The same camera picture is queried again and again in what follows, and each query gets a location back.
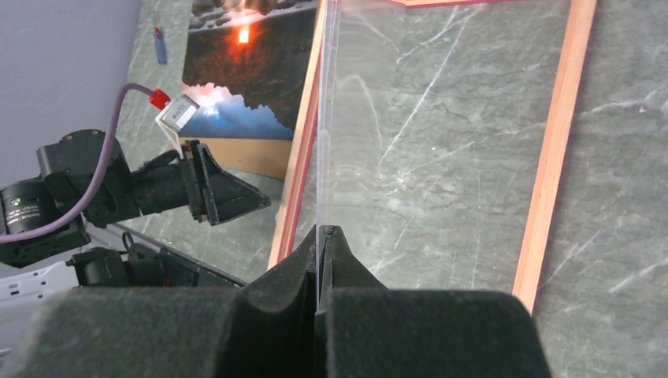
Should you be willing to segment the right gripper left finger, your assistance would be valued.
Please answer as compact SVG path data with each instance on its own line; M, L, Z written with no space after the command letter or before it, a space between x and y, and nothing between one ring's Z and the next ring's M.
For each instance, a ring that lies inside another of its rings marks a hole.
M73 289L48 300L4 377L310 377L317 231L241 288Z

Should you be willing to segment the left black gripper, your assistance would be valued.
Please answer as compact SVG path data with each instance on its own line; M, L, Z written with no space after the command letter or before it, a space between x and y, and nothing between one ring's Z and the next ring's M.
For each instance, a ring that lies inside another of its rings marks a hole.
M143 216L187 207L195 221L201 220L202 195L212 226L271 205L269 196L220 167L204 143L196 143L195 159L186 143L146 161L131 173L131 190Z

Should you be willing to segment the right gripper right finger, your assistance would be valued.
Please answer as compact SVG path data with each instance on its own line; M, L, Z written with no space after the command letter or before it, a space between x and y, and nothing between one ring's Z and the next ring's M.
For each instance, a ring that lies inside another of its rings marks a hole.
M317 235L318 377L549 377L534 320L511 294L392 290L343 230Z

